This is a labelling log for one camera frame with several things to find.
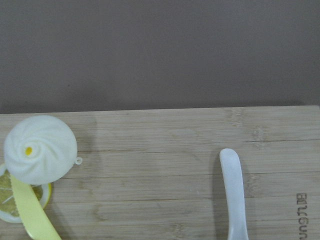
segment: wooden cutting board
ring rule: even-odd
[[[45,209],[64,240],[226,240],[223,148],[240,157],[251,240],[320,239],[318,106],[48,114],[70,126],[83,158]],[[0,115],[0,142],[32,115]],[[0,229],[28,239],[22,224]]]

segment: white plastic handle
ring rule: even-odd
[[[228,206],[228,240],[249,240],[244,183],[239,156],[230,148],[221,150],[219,156]]]

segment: small loop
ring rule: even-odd
[[[77,165],[80,165],[81,163],[82,163],[82,157],[77,157],[76,159],[75,159],[75,162],[74,162],[75,164],[77,164]]]

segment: white round object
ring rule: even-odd
[[[18,123],[4,142],[8,171],[20,181],[52,183],[63,177],[77,158],[75,135],[60,119],[38,115]]]

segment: gray wall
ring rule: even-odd
[[[320,105],[319,0],[0,2],[0,113]]]

